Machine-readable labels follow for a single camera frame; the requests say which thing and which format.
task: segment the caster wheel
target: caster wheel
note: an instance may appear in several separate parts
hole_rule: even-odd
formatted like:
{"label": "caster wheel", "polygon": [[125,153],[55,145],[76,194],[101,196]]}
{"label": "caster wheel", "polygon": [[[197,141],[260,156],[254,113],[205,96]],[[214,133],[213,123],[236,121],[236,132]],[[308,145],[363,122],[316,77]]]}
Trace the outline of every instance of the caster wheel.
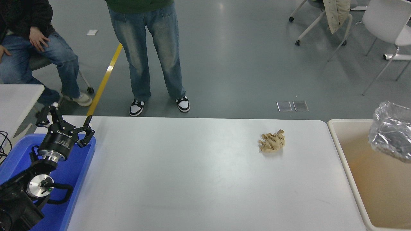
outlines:
{"label": "caster wheel", "polygon": [[94,88],[87,88],[87,92],[90,93],[90,94],[93,94],[94,93]]}

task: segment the sneaker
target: sneaker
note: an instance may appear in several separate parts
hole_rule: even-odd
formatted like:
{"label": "sneaker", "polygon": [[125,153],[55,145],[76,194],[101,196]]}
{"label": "sneaker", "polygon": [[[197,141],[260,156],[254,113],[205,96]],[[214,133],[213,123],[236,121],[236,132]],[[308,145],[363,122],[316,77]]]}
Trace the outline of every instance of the sneaker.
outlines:
{"label": "sneaker", "polygon": [[190,102],[188,101],[187,96],[184,95],[181,99],[176,99],[175,102],[181,112],[186,113],[190,111]]}
{"label": "sneaker", "polygon": [[80,96],[78,98],[71,98],[67,95],[64,95],[62,91],[60,92],[66,100],[74,101],[80,106],[87,107],[87,106],[90,106],[91,103],[93,103],[93,99],[90,96],[88,96],[86,93],[80,92]]}
{"label": "sneaker", "polygon": [[138,116],[143,112],[144,102],[133,100],[130,106],[130,115],[131,116]]}

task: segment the beige coat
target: beige coat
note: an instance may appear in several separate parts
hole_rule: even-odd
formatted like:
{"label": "beige coat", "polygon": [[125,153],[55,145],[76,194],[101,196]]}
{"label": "beige coat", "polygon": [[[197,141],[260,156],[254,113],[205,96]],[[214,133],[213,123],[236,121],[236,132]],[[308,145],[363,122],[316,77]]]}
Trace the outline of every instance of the beige coat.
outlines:
{"label": "beige coat", "polygon": [[328,26],[334,34],[344,23],[350,12],[351,0],[324,0]]}

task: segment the jeans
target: jeans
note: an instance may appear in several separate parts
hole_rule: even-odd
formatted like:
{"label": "jeans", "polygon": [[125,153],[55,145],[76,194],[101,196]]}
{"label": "jeans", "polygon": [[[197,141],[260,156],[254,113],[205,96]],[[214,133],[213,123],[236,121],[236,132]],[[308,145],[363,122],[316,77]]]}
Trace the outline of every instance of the jeans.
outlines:
{"label": "jeans", "polygon": [[[80,96],[77,84],[77,74],[79,73],[79,58],[66,41],[57,33],[53,32],[48,37],[48,47],[43,46],[44,52],[37,51],[30,41],[17,35],[8,35],[1,43],[11,56],[3,54],[0,63],[0,78],[4,83],[14,84],[42,84],[35,79],[29,67],[30,52],[37,52],[47,57],[57,66],[61,79],[62,93],[71,98]],[[60,100],[60,94],[46,86],[38,102],[43,105],[50,105]]]}
{"label": "jeans", "polygon": [[109,8],[111,23],[118,41],[123,45],[130,68],[134,99],[147,101],[150,96],[146,30],[151,33],[171,98],[185,94],[182,85],[179,36],[174,3],[168,7],[141,14],[122,14]]}

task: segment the white table surface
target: white table surface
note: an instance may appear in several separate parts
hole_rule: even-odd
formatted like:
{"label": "white table surface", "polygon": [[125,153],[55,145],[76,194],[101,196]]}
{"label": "white table surface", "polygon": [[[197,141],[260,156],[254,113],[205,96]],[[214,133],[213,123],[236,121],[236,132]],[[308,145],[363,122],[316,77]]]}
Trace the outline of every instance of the white table surface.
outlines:
{"label": "white table surface", "polygon": [[[81,126],[85,116],[64,119]],[[95,154],[68,231],[366,230],[322,121],[95,116],[91,124]],[[260,135],[279,129],[285,147],[261,153]]]}
{"label": "white table surface", "polygon": [[0,84],[0,131],[13,138],[43,91],[43,85]]}

